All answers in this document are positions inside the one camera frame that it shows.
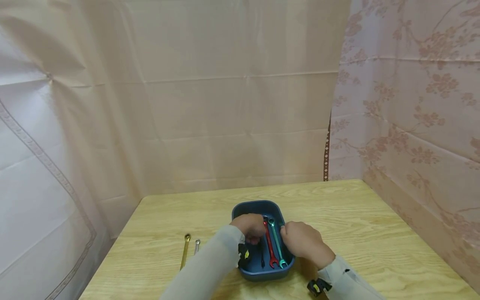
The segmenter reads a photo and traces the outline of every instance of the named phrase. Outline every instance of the combination wrench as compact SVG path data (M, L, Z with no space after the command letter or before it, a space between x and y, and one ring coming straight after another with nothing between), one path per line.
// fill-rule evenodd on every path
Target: combination wrench
M276 244L276 249L278 251L278 256L280 257L280 262L278 263L278 265L280 266L280 268L284 268L284 264L285 264L285 267L288 266L287 262L283 259L283 255L282 255L282 248L280 247L280 241L278 240L278 236L276 235L276 230L275 230L275 220L273 218L269 218L268 219L268 223L270 224L270 226L272 227L272 231L273 231L273 238L275 239L275 244Z
M267 230L266 237L267 237L268 251L270 252L270 266L272 267L272 269L274 269L273 264L275 263L277 265L280 265L280 264L278 263L278 259L275 257L275 253L273 252L272 240L270 239L270 233L268 230L267 221L265 221L265 219L264 219L264 226L265 226L265 229Z

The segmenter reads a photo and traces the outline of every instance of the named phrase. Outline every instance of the cloth wall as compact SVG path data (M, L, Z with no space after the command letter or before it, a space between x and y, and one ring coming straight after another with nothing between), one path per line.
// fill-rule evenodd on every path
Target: cloth wall
M330 179L364 179L477 292L479 74L479 0L353 0L330 140Z
M322 180L349 4L0 1L0 298L77 298L145 195Z

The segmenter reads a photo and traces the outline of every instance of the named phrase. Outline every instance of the hand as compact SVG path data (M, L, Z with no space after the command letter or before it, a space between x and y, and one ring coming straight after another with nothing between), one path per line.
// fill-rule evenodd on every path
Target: hand
M264 217L258 214L246 214L238 216L233 219L230 225L240 229L240 231L245 235L245 240L252 245L258 244L260 242L260 238L266 233Z
M319 270L335 259L335 253L324 243L322 235L303 222L288 222L280 229L283 242L295 256L311 260Z

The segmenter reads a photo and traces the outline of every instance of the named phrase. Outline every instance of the curtain fold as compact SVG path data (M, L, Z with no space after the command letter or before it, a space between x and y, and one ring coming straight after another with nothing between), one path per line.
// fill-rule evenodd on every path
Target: curtain fold
M477 292L479 74L480 1L353 0L329 157L331 180L365 180Z

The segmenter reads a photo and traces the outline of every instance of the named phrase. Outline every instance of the wood grain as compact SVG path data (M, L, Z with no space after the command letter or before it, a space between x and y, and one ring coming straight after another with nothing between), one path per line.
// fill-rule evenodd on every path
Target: wood grain
M286 221L304 221L387 299L480 299L363 181L157 195L144 198L81 300L155 300L178 273L183 236L206 243L240 202L276 202ZM311 299L308 263L288 277L252 283L231 272L213 299Z

